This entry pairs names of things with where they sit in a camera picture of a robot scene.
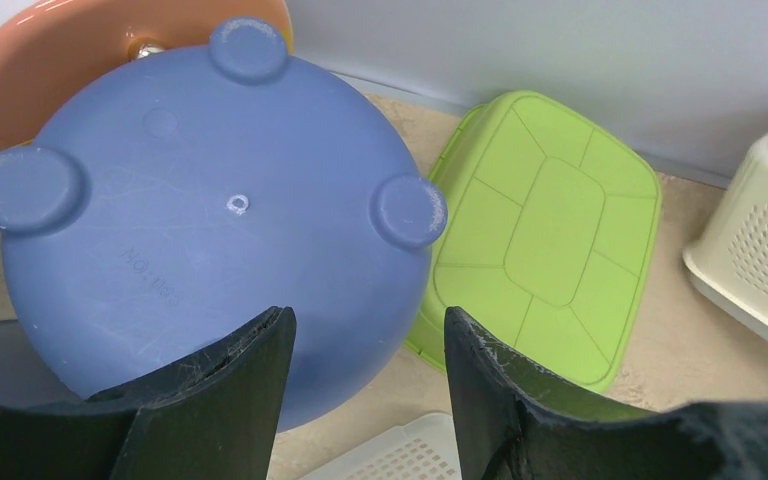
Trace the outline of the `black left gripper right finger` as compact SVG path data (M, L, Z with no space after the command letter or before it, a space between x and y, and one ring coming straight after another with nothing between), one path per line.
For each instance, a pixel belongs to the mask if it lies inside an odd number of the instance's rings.
M578 386L447 309L444 353L466 479L768 479L768 402L657 413Z

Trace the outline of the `cream perforated basket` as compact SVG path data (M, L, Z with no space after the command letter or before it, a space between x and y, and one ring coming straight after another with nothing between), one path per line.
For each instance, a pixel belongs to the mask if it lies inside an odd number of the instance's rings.
M768 133L682 258L700 293L768 342Z

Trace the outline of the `white perforated basket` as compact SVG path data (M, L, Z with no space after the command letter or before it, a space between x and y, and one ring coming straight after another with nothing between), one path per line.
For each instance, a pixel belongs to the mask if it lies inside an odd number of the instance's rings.
M462 477L454 422L427 413L394 426L304 475L302 480L447 480Z

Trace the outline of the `green and white tray basket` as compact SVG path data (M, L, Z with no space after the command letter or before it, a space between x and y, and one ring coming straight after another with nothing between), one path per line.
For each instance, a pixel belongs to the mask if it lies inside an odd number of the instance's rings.
M516 351L606 391L654 250L652 167L583 115L521 90L470 110L429 179L449 219L406 346L443 368L444 313L459 306Z

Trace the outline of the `blue plastic bucket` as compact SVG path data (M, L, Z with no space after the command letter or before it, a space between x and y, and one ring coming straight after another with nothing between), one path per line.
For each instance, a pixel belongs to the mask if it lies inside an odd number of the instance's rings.
M387 365L446 222L387 118L250 17L114 69L0 152L9 298L66 387L88 398L289 307L283 431Z

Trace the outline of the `grey plastic bucket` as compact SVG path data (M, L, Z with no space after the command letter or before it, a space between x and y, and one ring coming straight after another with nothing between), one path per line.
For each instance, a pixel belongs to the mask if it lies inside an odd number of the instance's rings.
M80 401L43 362L19 322L0 321L0 406L31 409Z

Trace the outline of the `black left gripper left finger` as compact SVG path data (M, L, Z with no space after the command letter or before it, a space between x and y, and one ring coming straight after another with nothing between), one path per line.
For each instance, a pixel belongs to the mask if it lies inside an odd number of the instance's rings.
M79 403L0 406L0 479L263 479L296 334L271 307Z

